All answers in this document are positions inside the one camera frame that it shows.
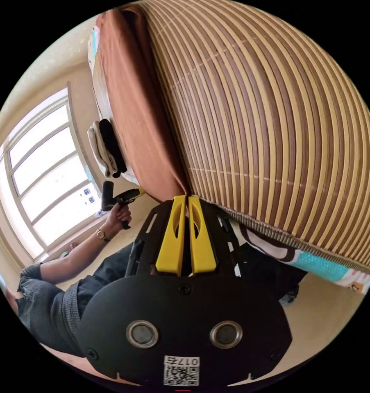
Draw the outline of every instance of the circular sensor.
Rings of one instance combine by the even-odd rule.
[[[209,335],[214,346],[220,349],[235,347],[242,339],[242,328],[233,321],[218,323]]]
[[[157,328],[148,321],[134,321],[126,329],[128,341],[137,348],[151,348],[158,339]]]

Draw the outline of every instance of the gray shirt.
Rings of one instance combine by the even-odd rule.
[[[79,283],[63,291],[41,279],[40,265],[26,267],[20,275],[18,317],[37,341],[54,350],[84,357],[75,334],[80,323],[77,306]]]

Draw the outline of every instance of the leg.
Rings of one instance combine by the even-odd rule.
[[[248,243],[240,246],[246,263],[244,278],[266,288],[282,305],[292,303],[298,294],[298,284],[306,272],[278,262],[251,247]]]
[[[123,278],[126,273],[132,249],[133,243],[130,243],[115,254],[105,258],[93,274],[93,278],[103,285],[108,285],[115,280]]]
[[[132,248],[133,243],[105,258],[93,276],[86,276],[79,281],[77,289],[77,307],[80,318],[82,318],[85,307],[96,293],[111,282],[125,276]]]

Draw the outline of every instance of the window frame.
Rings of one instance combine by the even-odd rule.
[[[11,149],[17,144],[17,142],[33,127],[35,126],[39,121],[41,121],[43,118],[48,116],[49,114],[53,113],[55,110],[59,109],[60,107],[66,105],[66,110],[67,110],[67,115],[68,115],[68,122],[62,124],[60,127],[56,128],[52,132],[50,132],[47,136],[45,136],[43,139],[38,141],[34,146],[32,146],[25,154],[24,156],[17,162],[17,164],[14,166],[14,168],[11,167],[11,159],[10,159],[10,151]],[[17,170],[18,167],[32,154],[35,150],[37,150],[43,143],[45,143],[47,140],[49,140],[51,137],[56,135],[57,133],[61,132],[62,130],[69,128],[70,133],[75,145],[75,150],[56,162],[54,165],[52,165],[50,168],[48,168],[46,171],[44,171],[43,174],[41,174],[37,179],[35,179],[31,185],[29,185],[22,193],[18,192],[18,188],[16,185],[16,182],[14,180],[14,172]],[[11,229],[12,233],[14,234],[15,238],[17,239],[18,243],[21,245],[21,247],[25,250],[26,254],[30,256],[31,260],[33,261],[38,261],[40,260],[43,256],[45,255],[50,255],[55,249],[57,249],[61,244],[63,244],[67,239],[75,235],[77,232],[80,232],[85,228],[86,226],[92,224],[96,219],[96,215],[91,215],[90,217],[86,218],[82,222],[78,223],[76,226],[68,230],[66,233],[61,235],[59,238],[57,238],[54,242],[52,242],[49,245],[46,245],[45,242],[40,238],[38,233],[35,231],[33,228],[33,225],[40,220],[45,214],[47,214],[52,208],[57,206],[59,203],[61,203],[64,199],[66,199],[68,196],[70,196],[72,193],[76,192],[80,188],[84,187],[87,184],[92,183],[95,185],[95,180],[89,180],[86,179],[82,181],[81,183],[77,184],[74,186],[71,190],[67,191],[66,193],[62,194],[59,198],[57,198],[53,203],[51,203],[47,208],[45,208],[37,217],[35,217],[32,221],[29,219],[21,201],[23,197],[36,185],[38,184],[45,176],[47,176],[51,171],[55,170],[57,167],[65,163],[67,160],[74,158],[75,156],[78,156],[79,159],[81,160],[81,163],[83,167],[85,168],[87,165],[87,162],[85,160],[85,157],[82,153],[82,149],[80,147],[77,134],[75,132],[75,127],[72,121],[72,116],[71,116],[71,109],[70,109],[70,101],[69,101],[69,94],[68,91],[66,92],[65,96],[62,96],[59,99],[56,99],[54,102],[51,104],[48,104],[46,107],[41,109],[36,115],[34,115],[30,120],[28,120],[20,129],[18,132],[15,133],[14,137],[11,138],[11,140],[7,140],[4,145],[3,149],[0,154],[0,164],[2,160],[4,160],[5,164],[5,170],[6,170],[6,175],[7,175],[7,181],[10,186],[11,190],[11,196],[14,199],[14,202],[17,206],[17,209],[25,222],[26,226],[30,230],[31,234],[34,236],[38,244],[42,247],[43,251],[37,255],[35,258],[33,258],[29,252],[24,248],[24,246],[21,244],[18,236],[14,233],[14,230],[7,218],[7,215],[5,213],[4,207],[2,205],[2,200],[0,198],[0,208],[4,214],[4,217],[6,219],[6,224],[8,227]]]

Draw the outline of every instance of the yellow clip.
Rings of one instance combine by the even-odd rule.
[[[174,198],[170,219],[155,265],[160,273],[181,275],[185,239],[185,206],[185,195]]]
[[[202,213],[200,199],[189,197],[190,246],[193,274],[215,271],[216,260]]]
[[[141,188],[141,187],[137,187],[137,189],[138,189],[138,192],[139,192],[137,198],[142,197],[145,194],[145,190],[143,188]]]

